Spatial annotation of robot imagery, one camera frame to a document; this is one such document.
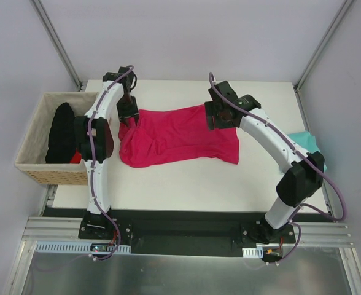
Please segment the pink t shirt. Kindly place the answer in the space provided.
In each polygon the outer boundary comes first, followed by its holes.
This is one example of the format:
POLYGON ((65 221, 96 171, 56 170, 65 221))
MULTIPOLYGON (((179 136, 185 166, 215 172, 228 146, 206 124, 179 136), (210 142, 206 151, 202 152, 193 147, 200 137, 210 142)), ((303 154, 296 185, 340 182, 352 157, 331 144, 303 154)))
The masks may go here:
POLYGON ((210 131, 203 105, 170 111, 140 110, 139 120, 120 124, 119 156, 133 168, 146 168, 197 158, 239 163, 234 128, 210 131))

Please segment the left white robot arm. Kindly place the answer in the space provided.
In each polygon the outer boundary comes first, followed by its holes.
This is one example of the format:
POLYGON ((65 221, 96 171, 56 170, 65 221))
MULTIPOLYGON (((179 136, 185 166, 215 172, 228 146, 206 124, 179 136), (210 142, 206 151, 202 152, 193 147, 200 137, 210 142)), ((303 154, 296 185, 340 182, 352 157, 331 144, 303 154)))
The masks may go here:
POLYGON ((78 153, 82 156, 88 175, 88 214, 100 216, 111 209, 108 193, 108 159, 114 151, 110 120, 117 111, 121 123, 139 120, 136 98, 131 94, 137 84, 134 66, 121 66, 116 73, 103 76, 101 91, 92 107, 74 120, 74 133, 78 153))

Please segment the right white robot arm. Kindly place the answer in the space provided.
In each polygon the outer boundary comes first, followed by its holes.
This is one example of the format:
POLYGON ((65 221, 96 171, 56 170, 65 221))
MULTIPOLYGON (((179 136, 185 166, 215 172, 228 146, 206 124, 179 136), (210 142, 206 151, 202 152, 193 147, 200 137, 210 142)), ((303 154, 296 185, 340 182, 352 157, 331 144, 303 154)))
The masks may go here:
POLYGON ((276 186, 277 198, 266 212, 260 235, 275 242, 297 206, 322 187, 323 155, 309 152, 272 123, 251 95, 239 97, 228 81, 210 81, 211 100, 204 104, 209 130, 239 128, 253 137, 277 163, 283 176, 276 186))

